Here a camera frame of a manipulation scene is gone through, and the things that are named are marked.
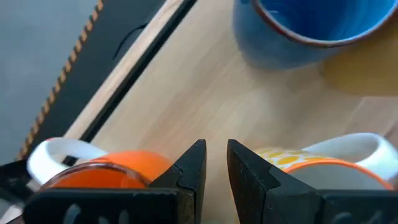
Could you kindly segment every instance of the mug handle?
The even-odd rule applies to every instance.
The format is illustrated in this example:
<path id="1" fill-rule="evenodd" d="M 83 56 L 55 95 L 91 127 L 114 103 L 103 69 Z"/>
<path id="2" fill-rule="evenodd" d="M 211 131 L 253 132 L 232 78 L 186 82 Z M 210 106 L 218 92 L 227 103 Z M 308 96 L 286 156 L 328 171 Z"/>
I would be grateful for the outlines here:
<path id="1" fill-rule="evenodd" d="M 375 134 L 378 141 L 377 150 L 368 158 L 356 164 L 374 172 L 384 180 L 393 183 L 398 177 L 398 151 L 385 138 Z"/>
<path id="2" fill-rule="evenodd" d="M 40 143 L 27 160 L 29 174 L 40 185 L 69 168 L 65 164 L 57 162 L 53 157 L 54 154 L 64 154 L 78 159 L 95 159 L 108 153 L 80 140 L 48 139 Z"/>
<path id="3" fill-rule="evenodd" d="M 398 151 L 388 140 L 378 134 L 347 134 L 302 150 L 354 162 L 389 182 L 398 175 Z M 352 161 L 349 158 L 352 157 L 350 154 L 354 151 L 368 156 L 359 161 Z"/>

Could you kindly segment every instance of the wooden table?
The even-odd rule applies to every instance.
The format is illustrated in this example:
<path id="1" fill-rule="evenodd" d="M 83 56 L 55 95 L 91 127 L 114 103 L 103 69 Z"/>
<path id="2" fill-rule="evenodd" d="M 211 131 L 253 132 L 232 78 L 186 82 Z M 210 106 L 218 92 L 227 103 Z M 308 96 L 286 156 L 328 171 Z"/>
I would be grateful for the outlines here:
<path id="1" fill-rule="evenodd" d="M 256 149 L 300 148 L 355 132 L 380 133 L 393 142 L 398 137 L 396 97 L 332 89 L 318 65 L 286 72 L 249 66 L 234 41 L 232 7 L 232 0 L 198 0 L 92 140 L 109 152 L 148 149 L 176 160 L 206 139 L 203 220 L 220 223 L 236 218 L 228 139 Z M 66 137 L 75 133 L 72 128 Z"/>

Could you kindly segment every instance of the blue cup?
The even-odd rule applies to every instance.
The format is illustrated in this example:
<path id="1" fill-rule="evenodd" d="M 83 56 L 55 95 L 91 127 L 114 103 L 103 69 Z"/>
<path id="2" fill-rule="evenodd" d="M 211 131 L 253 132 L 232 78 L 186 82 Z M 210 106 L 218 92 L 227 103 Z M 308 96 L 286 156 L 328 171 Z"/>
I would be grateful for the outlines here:
<path id="1" fill-rule="evenodd" d="M 377 30 L 398 0 L 234 0 L 236 41 L 252 64 L 295 68 Z"/>

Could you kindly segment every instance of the white mug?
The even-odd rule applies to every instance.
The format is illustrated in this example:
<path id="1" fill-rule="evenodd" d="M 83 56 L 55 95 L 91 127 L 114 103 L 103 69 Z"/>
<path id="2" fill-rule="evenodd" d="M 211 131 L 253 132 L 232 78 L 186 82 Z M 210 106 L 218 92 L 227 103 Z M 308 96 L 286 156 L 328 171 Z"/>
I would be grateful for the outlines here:
<path id="1" fill-rule="evenodd" d="M 355 163 L 393 185 L 398 177 L 398 151 L 378 134 L 347 134 L 302 150 Z"/>

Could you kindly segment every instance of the mug rim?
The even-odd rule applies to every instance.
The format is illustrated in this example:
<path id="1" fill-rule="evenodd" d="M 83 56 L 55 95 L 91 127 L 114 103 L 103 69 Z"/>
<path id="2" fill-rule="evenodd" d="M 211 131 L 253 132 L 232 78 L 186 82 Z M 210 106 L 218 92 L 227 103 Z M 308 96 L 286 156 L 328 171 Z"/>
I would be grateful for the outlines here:
<path id="1" fill-rule="evenodd" d="M 128 176 L 131 176 L 132 178 L 136 178 L 139 180 L 144 187 L 148 187 L 150 184 L 150 180 L 145 178 L 142 174 L 139 172 L 132 170 L 126 166 L 120 165 L 120 164 L 115 164 L 112 162 L 84 162 L 82 164 L 75 165 L 73 167 L 69 167 L 66 170 L 58 173 L 57 175 L 53 176 L 50 180 L 48 180 L 46 183 L 44 183 L 40 189 L 48 189 L 51 188 L 54 184 L 57 184 L 57 182 L 66 177 L 69 174 L 74 174 L 76 172 L 82 171 L 82 170 L 87 170 L 87 169 L 107 169 L 107 170 L 113 170 L 117 172 L 123 172 Z"/>
<path id="2" fill-rule="evenodd" d="M 278 22 L 273 16 L 271 16 L 268 13 L 268 10 L 260 3 L 260 0 L 252 0 L 251 4 L 253 5 L 255 12 L 262 18 L 262 20 L 268 23 L 279 34 L 283 35 L 284 37 L 288 38 L 293 42 L 303 45 L 309 45 L 312 47 L 318 47 L 318 48 L 342 47 L 351 44 L 353 42 L 356 42 L 357 40 L 363 39 L 368 35 L 372 34 L 374 31 L 378 30 L 385 23 L 387 23 L 391 19 L 391 17 L 395 14 L 398 8 L 398 1 L 395 0 L 393 6 L 389 9 L 389 12 L 386 15 L 384 15 L 382 19 L 380 19 L 374 26 L 350 38 L 345 38 L 341 40 L 317 40 L 293 32 L 292 30 L 283 26 L 280 22 Z"/>
<path id="3" fill-rule="evenodd" d="M 373 173 L 372 171 L 368 170 L 367 168 L 361 167 L 357 164 L 343 161 L 341 159 L 319 159 L 315 161 L 304 161 L 300 162 L 298 164 L 291 165 L 290 167 L 283 169 L 284 172 L 287 174 L 291 174 L 295 170 L 299 170 L 305 167 L 310 167 L 310 166 L 315 166 L 315 165 L 339 165 L 339 166 L 344 166 L 344 167 L 349 167 L 352 169 L 356 169 L 363 174 L 368 175 L 370 178 L 373 178 L 377 182 L 379 182 L 386 190 L 394 190 L 392 185 L 385 180 L 383 180 L 380 176 L 377 174 Z"/>

